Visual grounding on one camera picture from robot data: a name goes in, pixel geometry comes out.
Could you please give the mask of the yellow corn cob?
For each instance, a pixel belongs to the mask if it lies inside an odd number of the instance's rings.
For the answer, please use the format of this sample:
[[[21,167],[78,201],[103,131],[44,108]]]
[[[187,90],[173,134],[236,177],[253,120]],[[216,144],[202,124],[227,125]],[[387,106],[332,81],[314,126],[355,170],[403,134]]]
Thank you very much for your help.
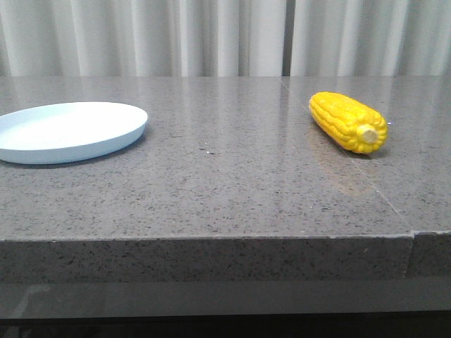
[[[312,118],[342,148],[356,154],[379,150],[388,138],[385,118],[375,109],[336,92],[318,92],[309,100]]]

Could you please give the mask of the light blue round plate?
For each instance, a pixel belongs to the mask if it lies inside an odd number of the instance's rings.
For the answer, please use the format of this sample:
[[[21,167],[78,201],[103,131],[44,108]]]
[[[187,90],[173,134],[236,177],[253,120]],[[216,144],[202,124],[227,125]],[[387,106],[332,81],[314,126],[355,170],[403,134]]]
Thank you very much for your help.
[[[141,108],[103,101],[8,113],[1,116],[1,160],[46,165],[96,158],[138,140],[147,121]]]

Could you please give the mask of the white pleated curtain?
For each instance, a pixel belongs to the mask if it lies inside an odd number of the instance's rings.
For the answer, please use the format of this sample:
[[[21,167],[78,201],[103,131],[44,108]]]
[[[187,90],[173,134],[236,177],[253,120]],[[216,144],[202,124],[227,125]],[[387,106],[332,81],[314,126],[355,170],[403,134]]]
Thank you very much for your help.
[[[449,72],[449,1],[1,2],[3,76]]]

